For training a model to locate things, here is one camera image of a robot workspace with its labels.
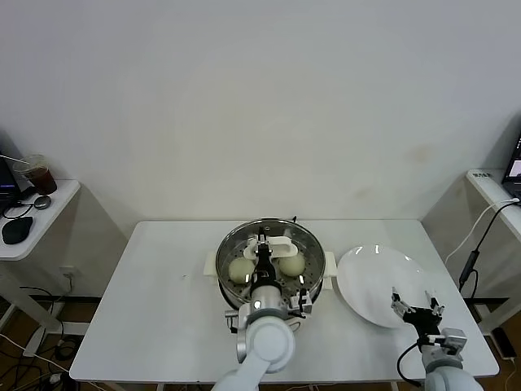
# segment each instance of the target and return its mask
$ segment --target table leg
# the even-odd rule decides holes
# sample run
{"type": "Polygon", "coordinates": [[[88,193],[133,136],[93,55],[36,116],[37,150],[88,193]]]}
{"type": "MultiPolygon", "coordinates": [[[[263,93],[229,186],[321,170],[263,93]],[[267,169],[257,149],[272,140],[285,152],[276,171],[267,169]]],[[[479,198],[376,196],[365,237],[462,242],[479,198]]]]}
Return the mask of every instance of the table leg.
{"type": "Polygon", "coordinates": [[[108,385],[111,389],[113,389],[114,391],[126,391],[126,389],[124,389],[123,387],[121,387],[119,384],[117,383],[112,383],[111,381],[105,381],[104,384],[108,385]]]}
{"type": "Polygon", "coordinates": [[[53,318],[41,305],[35,302],[27,293],[19,288],[18,283],[10,273],[0,266],[0,296],[16,305],[28,316],[43,327],[54,329],[61,327],[59,321],[53,318]]]}
{"type": "MultiPolygon", "coordinates": [[[[53,318],[57,318],[59,312],[62,310],[64,303],[55,303],[52,312],[50,313],[53,318]]],[[[65,336],[84,336],[87,333],[90,323],[85,322],[60,322],[58,328],[45,328],[39,327],[34,333],[28,344],[25,346],[24,356],[32,357],[40,347],[43,339],[48,334],[65,336]]]]}
{"type": "Polygon", "coordinates": [[[494,328],[500,327],[504,322],[521,311],[521,287],[516,288],[510,299],[505,301],[490,315],[481,319],[478,323],[483,334],[489,334],[494,328]]]}
{"type": "Polygon", "coordinates": [[[2,316],[0,319],[0,331],[3,329],[3,327],[6,325],[7,322],[9,322],[9,319],[16,311],[16,305],[9,305],[9,308],[7,309],[6,313],[2,316]]]}

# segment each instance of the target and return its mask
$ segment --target glass cup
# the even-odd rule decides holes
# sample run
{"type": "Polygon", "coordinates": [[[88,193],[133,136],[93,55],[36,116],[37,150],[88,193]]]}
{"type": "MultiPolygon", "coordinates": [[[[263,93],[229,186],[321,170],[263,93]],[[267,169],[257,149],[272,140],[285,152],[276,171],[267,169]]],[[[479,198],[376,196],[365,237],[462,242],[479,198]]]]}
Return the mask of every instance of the glass cup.
{"type": "Polygon", "coordinates": [[[54,193],[57,189],[55,179],[49,171],[46,158],[42,155],[31,155],[21,159],[27,163],[15,162],[13,170],[24,175],[36,187],[40,196],[54,193]]]}

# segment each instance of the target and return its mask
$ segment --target cable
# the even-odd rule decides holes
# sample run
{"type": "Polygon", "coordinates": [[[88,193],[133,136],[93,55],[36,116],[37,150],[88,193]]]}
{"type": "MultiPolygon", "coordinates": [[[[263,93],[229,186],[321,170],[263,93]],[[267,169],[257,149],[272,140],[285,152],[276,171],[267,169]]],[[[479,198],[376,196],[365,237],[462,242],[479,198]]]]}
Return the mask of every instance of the cable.
{"type": "Polygon", "coordinates": [[[305,389],[305,388],[309,388],[309,387],[311,387],[311,388],[313,388],[313,389],[314,389],[314,387],[317,387],[317,389],[318,389],[318,386],[319,386],[319,385],[320,385],[320,386],[323,386],[323,385],[335,385],[335,384],[338,384],[338,383],[296,385],[296,386],[294,386],[294,387],[290,387],[289,389],[286,389],[286,390],[284,390],[284,391],[290,391],[291,389],[305,389]]]}
{"type": "Polygon", "coordinates": [[[494,216],[492,217],[492,220],[490,220],[490,223],[488,224],[487,226],[487,229],[485,230],[485,232],[483,233],[483,236],[481,236],[481,240],[479,241],[478,245],[475,247],[475,250],[474,251],[478,251],[479,250],[479,246],[481,246],[481,244],[483,243],[483,241],[485,240],[485,237],[487,236],[487,233],[490,231],[490,227],[492,226],[492,224],[494,223],[494,220],[496,220],[496,217],[499,215],[499,213],[501,213],[501,211],[504,209],[504,208],[508,208],[509,206],[511,205],[517,205],[519,203],[518,202],[512,202],[510,204],[507,204],[507,205],[503,205],[501,206],[497,212],[494,214],[494,216]]]}
{"type": "Polygon", "coordinates": [[[72,279],[74,275],[63,275],[66,279],[68,279],[68,291],[66,291],[62,296],[58,297],[55,301],[60,301],[64,297],[70,295],[72,293],[72,290],[74,289],[74,284],[72,282],[72,279]]]}
{"type": "Polygon", "coordinates": [[[300,322],[294,322],[292,324],[288,324],[288,326],[290,327],[290,329],[293,331],[293,332],[297,332],[297,330],[300,328],[300,322]]]}
{"type": "Polygon", "coordinates": [[[0,376],[0,380],[3,379],[4,377],[6,377],[6,375],[7,375],[9,372],[11,372],[13,369],[15,369],[15,368],[18,369],[19,367],[27,367],[28,370],[33,369],[33,368],[36,368],[36,369],[39,370],[40,375],[42,374],[42,369],[41,369],[40,367],[37,367],[37,366],[32,365],[32,364],[20,364],[20,363],[17,363],[17,364],[15,364],[15,365],[9,367],[9,369],[7,369],[5,372],[3,372],[2,375],[0,376]]]}
{"type": "MultiPolygon", "coordinates": [[[[73,336],[67,336],[67,337],[63,338],[63,332],[65,330],[65,326],[63,325],[63,322],[61,320],[59,322],[62,325],[62,331],[61,331],[61,335],[59,337],[58,344],[51,348],[51,349],[54,349],[54,352],[50,356],[50,359],[52,360],[53,357],[56,357],[56,359],[58,359],[58,361],[67,361],[67,360],[69,360],[70,358],[73,358],[76,355],[77,351],[80,348],[81,340],[79,340],[79,341],[74,340],[74,344],[75,344],[74,346],[64,346],[64,347],[62,347],[62,344],[66,340],[70,340],[71,338],[73,338],[73,336]],[[66,348],[72,348],[72,355],[69,356],[68,354],[62,353],[62,349],[66,349],[66,348]]],[[[52,368],[50,367],[50,363],[47,363],[47,369],[49,370],[49,373],[51,373],[53,375],[55,373],[60,373],[60,372],[54,372],[52,370],[52,368]]]]}
{"type": "Polygon", "coordinates": [[[487,229],[483,233],[483,236],[481,236],[481,239],[479,240],[478,245],[475,247],[474,250],[471,251],[471,254],[469,255],[468,259],[466,260],[465,266],[463,266],[462,273],[460,274],[459,280],[458,280],[459,292],[462,291],[463,287],[465,286],[466,281],[469,279],[471,273],[475,269],[474,266],[475,266],[475,263],[478,261],[478,257],[479,257],[479,247],[481,246],[481,244],[487,237],[487,234],[490,231],[490,228],[492,227],[494,221],[496,221],[496,217],[499,216],[499,213],[501,213],[501,211],[504,208],[508,208],[509,206],[512,206],[512,205],[519,205],[519,202],[516,201],[516,202],[511,202],[509,204],[503,205],[494,213],[492,219],[488,223],[487,229]]]}
{"type": "MultiPolygon", "coordinates": [[[[42,288],[34,288],[34,289],[40,290],[40,291],[45,292],[45,293],[47,293],[48,295],[50,295],[50,294],[48,293],[48,291],[46,291],[45,289],[42,289],[42,288]]],[[[61,341],[61,340],[63,339],[64,328],[63,328],[63,322],[60,321],[60,323],[61,323],[61,325],[62,325],[62,332],[61,332],[61,337],[60,337],[60,341],[61,341]]],[[[39,328],[40,328],[40,327],[37,327],[37,328],[36,328],[36,329],[31,333],[30,337],[28,338],[28,340],[27,340],[27,342],[26,342],[25,344],[28,344],[28,343],[29,343],[29,341],[30,341],[30,340],[33,338],[33,336],[34,336],[34,333],[35,333],[39,328]]],[[[58,349],[58,348],[59,348],[58,346],[53,346],[53,347],[52,347],[52,349],[58,349]]],[[[18,360],[17,363],[16,363],[16,364],[11,368],[11,369],[16,368],[16,372],[15,372],[15,382],[14,382],[14,384],[13,384],[12,386],[10,386],[8,389],[11,389],[11,388],[17,388],[18,381],[21,380],[21,379],[23,379],[24,376],[27,375],[27,373],[28,373],[28,372],[29,372],[29,371],[34,367],[34,366],[33,366],[33,363],[34,363],[34,359],[35,359],[35,358],[32,357],[31,362],[30,362],[30,364],[28,365],[27,363],[25,363],[25,364],[22,363],[22,360],[25,359],[25,358],[27,358],[27,357],[24,357],[22,354],[21,354],[20,356],[16,357],[16,356],[12,356],[12,355],[10,355],[10,354],[7,354],[7,353],[5,353],[5,352],[3,352],[3,351],[1,351],[1,350],[0,350],[0,354],[3,354],[3,355],[5,355],[5,356],[7,356],[7,357],[9,357],[9,358],[13,358],[13,359],[15,359],[15,360],[18,360]],[[20,370],[21,367],[25,367],[26,369],[25,369],[24,372],[22,372],[22,373],[19,375],[19,370],[20,370]]]]}
{"type": "Polygon", "coordinates": [[[43,375],[41,375],[40,377],[37,377],[36,379],[32,379],[31,381],[25,383],[24,385],[21,385],[20,387],[18,387],[17,389],[12,389],[11,391],[18,391],[19,389],[24,389],[25,387],[27,387],[28,385],[34,383],[36,380],[40,380],[48,375],[52,375],[51,373],[44,373],[43,375]]]}
{"type": "Polygon", "coordinates": [[[518,368],[515,366],[515,358],[511,358],[510,361],[514,364],[514,371],[512,373],[510,373],[509,376],[506,378],[505,391],[508,391],[508,380],[510,380],[512,378],[512,376],[514,375],[514,373],[518,370],[518,368]]]}
{"type": "Polygon", "coordinates": [[[15,205],[9,205],[7,208],[4,208],[2,210],[2,217],[3,218],[6,218],[7,220],[16,220],[17,218],[21,218],[23,216],[25,216],[27,213],[29,213],[29,211],[33,208],[34,204],[21,204],[21,203],[17,203],[15,205]],[[18,216],[14,216],[14,217],[10,217],[10,216],[6,216],[6,210],[8,210],[9,208],[19,208],[20,206],[28,206],[27,210],[25,212],[23,212],[22,214],[19,214],[18,216]]]}
{"type": "Polygon", "coordinates": [[[55,308],[56,300],[52,300],[52,294],[49,291],[47,291],[43,288],[37,288],[37,287],[20,287],[20,289],[34,289],[35,291],[40,291],[40,292],[44,292],[45,294],[47,294],[47,296],[50,297],[50,300],[49,300],[50,301],[50,312],[52,313],[52,310],[55,308]]]}
{"type": "Polygon", "coordinates": [[[485,208],[485,210],[480,214],[480,216],[478,217],[478,219],[475,221],[474,225],[472,226],[471,228],[471,231],[468,233],[468,235],[465,237],[465,239],[459,244],[459,246],[457,246],[454,251],[452,251],[446,258],[445,258],[445,265],[447,265],[447,262],[449,261],[449,258],[451,258],[452,255],[454,255],[464,244],[465,242],[471,237],[472,235],[472,232],[474,232],[474,229],[478,226],[478,223],[479,221],[481,220],[481,218],[483,218],[483,216],[486,214],[486,212],[493,208],[494,206],[498,205],[498,204],[503,204],[505,202],[514,202],[514,203],[518,203],[519,202],[519,198],[511,198],[509,200],[503,200],[503,201],[498,201],[498,202],[495,202],[493,204],[490,204],[487,208],[485,208]]]}
{"type": "Polygon", "coordinates": [[[54,356],[58,361],[68,361],[76,356],[76,353],[80,349],[81,338],[79,336],[66,336],[63,338],[61,344],[55,346],[54,356]]]}
{"type": "MultiPolygon", "coordinates": [[[[59,351],[59,350],[61,350],[61,349],[67,349],[67,348],[70,349],[70,348],[72,348],[71,346],[64,346],[63,348],[60,346],[61,343],[62,343],[63,340],[64,340],[64,338],[63,338],[64,325],[63,325],[63,322],[62,322],[62,321],[59,320],[59,322],[61,323],[61,326],[62,326],[62,329],[61,329],[61,337],[60,337],[60,341],[59,341],[59,343],[58,343],[57,345],[55,345],[55,346],[52,346],[50,349],[44,350],[44,351],[42,351],[42,352],[38,352],[39,354],[43,354],[43,353],[45,353],[45,352],[48,352],[48,351],[51,350],[51,349],[54,349],[55,352],[56,352],[56,351],[59,351]]],[[[40,328],[40,327],[37,327],[37,328],[34,330],[34,332],[31,333],[31,336],[28,338],[28,341],[26,342],[26,344],[28,344],[28,342],[33,338],[34,333],[35,333],[39,328],[40,328]]],[[[32,358],[31,363],[30,363],[29,365],[25,365],[25,364],[22,364],[22,360],[23,360],[24,358],[28,358],[28,357],[24,357],[23,355],[20,355],[19,357],[14,357],[14,356],[11,356],[10,354],[6,354],[6,353],[4,353],[4,352],[2,352],[2,351],[0,351],[0,353],[5,354],[6,356],[9,356],[9,357],[14,358],[14,359],[18,359],[18,362],[16,363],[16,365],[13,366],[13,367],[16,367],[15,383],[14,383],[12,386],[10,386],[9,389],[12,388],[12,387],[15,387],[15,388],[16,388],[17,385],[18,385],[18,381],[21,380],[21,379],[23,379],[24,376],[27,375],[27,373],[28,373],[28,372],[31,370],[31,368],[33,367],[34,357],[32,358]],[[20,376],[18,376],[18,371],[19,371],[19,369],[20,369],[21,367],[26,367],[26,369],[25,369],[25,371],[24,371],[20,376]]],[[[47,366],[49,367],[49,373],[52,375],[54,372],[50,369],[50,365],[49,365],[49,364],[47,364],[47,366]]]]}
{"type": "Polygon", "coordinates": [[[412,349],[414,349],[416,346],[418,346],[418,342],[414,342],[410,347],[408,347],[404,353],[401,354],[401,356],[398,358],[398,361],[396,361],[396,369],[398,370],[398,375],[400,375],[400,377],[405,380],[407,383],[413,385],[414,387],[418,387],[420,388],[422,386],[422,384],[419,382],[419,381],[416,381],[416,380],[411,380],[407,377],[404,376],[403,373],[401,373],[401,369],[400,369],[400,362],[401,360],[403,359],[403,357],[405,357],[405,355],[410,352],[412,349]]]}
{"type": "Polygon", "coordinates": [[[472,294],[471,294],[471,299],[474,298],[474,295],[475,295],[475,291],[476,289],[478,288],[478,279],[479,279],[479,273],[476,269],[472,269],[472,272],[474,272],[475,274],[475,279],[474,279],[474,289],[472,289],[472,294]]]}
{"type": "MultiPolygon", "coordinates": [[[[0,333],[0,336],[2,338],[5,338],[6,340],[8,340],[9,342],[11,342],[14,346],[22,349],[22,350],[25,350],[25,348],[21,345],[18,345],[16,342],[14,342],[11,338],[9,338],[8,336],[4,336],[2,333],[0,333]]],[[[47,358],[43,358],[42,356],[38,356],[37,354],[33,354],[34,357],[36,358],[40,358],[42,361],[45,361],[45,362],[48,362],[49,364],[52,364],[54,365],[55,367],[61,369],[62,371],[65,371],[68,373],[68,369],[65,369],[64,367],[62,367],[61,365],[57,364],[56,362],[54,361],[51,361],[51,360],[48,360],[47,358]]],[[[106,389],[103,389],[102,387],[99,387],[98,385],[94,384],[94,383],[91,383],[91,382],[87,382],[89,383],[90,385],[92,385],[93,387],[95,387],[96,389],[99,389],[101,391],[107,391],[106,389]]]]}

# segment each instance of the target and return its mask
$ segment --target white cable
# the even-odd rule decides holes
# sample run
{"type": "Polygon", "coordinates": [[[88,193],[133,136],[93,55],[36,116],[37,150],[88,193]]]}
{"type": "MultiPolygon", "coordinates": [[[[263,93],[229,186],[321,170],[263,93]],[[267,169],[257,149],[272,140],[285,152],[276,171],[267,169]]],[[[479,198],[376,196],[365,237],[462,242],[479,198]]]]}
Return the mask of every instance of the white cable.
{"type": "Polygon", "coordinates": [[[471,228],[471,231],[469,232],[469,234],[467,236],[465,236],[465,239],[459,244],[459,246],[456,247],[456,249],[454,251],[452,251],[446,258],[445,258],[445,265],[447,265],[447,262],[449,261],[449,258],[451,258],[452,255],[454,255],[456,253],[457,250],[459,250],[461,247],[463,247],[463,245],[465,244],[465,242],[471,237],[472,235],[472,232],[474,232],[474,229],[478,226],[478,223],[479,223],[479,220],[481,220],[481,218],[486,214],[486,212],[493,208],[494,206],[498,205],[498,204],[504,204],[505,202],[519,202],[519,198],[511,198],[509,200],[503,200],[503,201],[498,201],[498,202],[494,202],[493,204],[490,204],[487,208],[485,208],[485,210],[483,212],[481,212],[480,216],[478,217],[478,219],[475,221],[474,225],[472,226],[471,228]]]}
{"type": "Polygon", "coordinates": [[[514,373],[517,371],[517,367],[515,366],[515,358],[511,358],[510,361],[514,364],[514,371],[512,373],[509,374],[509,376],[506,378],[506,381],[505,381],[505,391],[508,391],[508,380],[510,380],[512,378],[512,376],[514,375],[514,373]]]}
{"type": "Polygon", "coordinates": [[[45,376],[47,376],[47,375],[49,375],[49,373],[45,373],[45,374],[43,374],[43,375],[37,377],[36,379],[32,379],[32,380],[29,381],[28,383],[25,383],[24,385],[21,385],[20,387],[18,387],[18,388],[16,388],[16,389],[13,389],[12,391],[16,391],[16,390],[18,390],[18,389],[22,389],[22,388],[24,388],[25,386],[30,385],[31,383],[34,383],[36,380],[40,380],[42,377],[45,377],[45,376]]]}
{"type": "MultiPolygon", "coordinates": [[[[11,338],[9,338],[8,336],[4,336],[3,334],[0,334],[1,337],[5,338],[6,340],[8,340],[9,342],[11,342],[14,346],[16,346],[17,348],[20,348],[22,350],[25,350],[25,348],[22,346],[22,345],[18,345],[16,342],[14,342],[11,338]]],[[[51,361],[51,360],[48,360],[47,358],[43,358],[41,356],[38,356],[37,354],[33,354],[34,357],[36,358],[40,358],[41,360],[43,361],[47,361],[49,364],[52,364],[54,365],[55,367],[61,369],[62,371],[65,371],[68,373],[68,369],[65,369],[64,367],[62,367],[61,365],[57,364],[56,362],[54,361],[51,361]]],[[[89,383],[90,385],[92,385],[93,387],[97,388],[97,389],[100,389],[101,391],[107,391],[106,389],[103,389],[99,386],[97,386],[96,384],[94,383],[90,383],[89,381],[87,382],[89,383]]]]}
{"type": "Polygon", "coordinates": [[[313,388],[317,387],[317,389],[318,389],[319,385],[335,385],[335,384],[338,384],[338,383],[296,385],[295,387],[290,387],[289,389],[286,389],[285,391],[290,391],[291,389],[305,389],[306,387],[308,388],[309,386],[311,386],[313,388]]]}

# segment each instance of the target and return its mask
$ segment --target computer mouse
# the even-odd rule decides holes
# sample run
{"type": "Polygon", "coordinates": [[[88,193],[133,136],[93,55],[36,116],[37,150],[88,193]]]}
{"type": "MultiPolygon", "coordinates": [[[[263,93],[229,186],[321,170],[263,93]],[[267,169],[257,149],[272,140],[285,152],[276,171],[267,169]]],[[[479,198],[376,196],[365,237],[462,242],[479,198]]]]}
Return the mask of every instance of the computer mouse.
{"type": "Polygon", "coordinates": [[[28,237],[32,224],[32,217],[21,217],[11,220],[2,228],[3,243],[17,244],[23,242],[28,237]]]}

